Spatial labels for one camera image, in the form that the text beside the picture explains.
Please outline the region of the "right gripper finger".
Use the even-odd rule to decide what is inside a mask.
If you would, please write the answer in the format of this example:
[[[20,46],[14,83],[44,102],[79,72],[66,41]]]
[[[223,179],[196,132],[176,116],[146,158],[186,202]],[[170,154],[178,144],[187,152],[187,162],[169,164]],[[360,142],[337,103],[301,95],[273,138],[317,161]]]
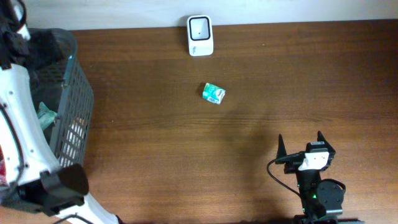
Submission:
[[[325,139],[324,135],[322,134],[321,131],[317,132],[317,141],[318,142],[323,142],[325,147],[328,149],[328,151],[334,151],[334,148],[330,145],[330,143]]]
[[[278,136],[278,148],[276,158],[283,158],[287,155],[287,151],[285,149],[284,140],[281,134]]]

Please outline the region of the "green small tissue pack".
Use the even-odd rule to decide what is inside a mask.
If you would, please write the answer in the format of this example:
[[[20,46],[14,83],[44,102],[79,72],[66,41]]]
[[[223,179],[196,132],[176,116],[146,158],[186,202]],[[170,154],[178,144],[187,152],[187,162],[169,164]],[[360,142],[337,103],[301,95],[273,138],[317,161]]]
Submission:
[[[209,101],[210,103],[214,103],[217,105],[220,105],[224,96],[226,94],[226,90],[211,84],[211,83],[206,83],[205,87],[203,89],[202,97],[206,101]]]

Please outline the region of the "teal wet wipes pack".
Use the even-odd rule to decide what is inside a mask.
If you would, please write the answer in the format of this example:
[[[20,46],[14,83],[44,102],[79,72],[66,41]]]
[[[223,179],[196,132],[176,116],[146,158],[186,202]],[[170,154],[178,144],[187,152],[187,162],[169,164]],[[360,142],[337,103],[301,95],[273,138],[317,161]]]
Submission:
[[[39,103],[39,108],[37,110],[37,117],[42,130],[47,129],[57,117],[57,113],[50,110],[44,102]]]

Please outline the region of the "red purple tissue pack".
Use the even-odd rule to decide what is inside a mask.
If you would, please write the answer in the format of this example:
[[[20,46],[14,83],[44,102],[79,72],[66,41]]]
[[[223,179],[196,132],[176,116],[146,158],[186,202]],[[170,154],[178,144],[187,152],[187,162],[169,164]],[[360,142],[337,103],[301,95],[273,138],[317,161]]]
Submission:
[[[0,151],[0,183],[1,186],[8,186],[6,179],[6,165],[2,151]]]

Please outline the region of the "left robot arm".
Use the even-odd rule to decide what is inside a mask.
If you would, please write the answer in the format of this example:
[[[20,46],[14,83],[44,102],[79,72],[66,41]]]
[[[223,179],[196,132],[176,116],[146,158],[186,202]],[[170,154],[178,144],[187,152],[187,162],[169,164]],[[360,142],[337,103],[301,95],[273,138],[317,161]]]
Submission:
[[[1,2],[1,206],[70,223],[120,223],[83,169],[93,89],[63,29],[30,29],[22,1]]]

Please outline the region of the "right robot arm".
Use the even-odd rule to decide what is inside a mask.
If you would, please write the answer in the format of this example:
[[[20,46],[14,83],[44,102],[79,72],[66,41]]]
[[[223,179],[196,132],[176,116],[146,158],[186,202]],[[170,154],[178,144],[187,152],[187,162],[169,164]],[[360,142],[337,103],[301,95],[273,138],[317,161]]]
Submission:
[[[303,208],[303,215],[296,215],[294,223],[338,223],[346,187],[337,180],[322,179],[320,175],[331,166],[335,154],[321,132],[317,132],[315,142],[307,143],[304,151],[295,154],[287,154],[279,135],[275,163],[284,165],[285,174],[295,174]]]

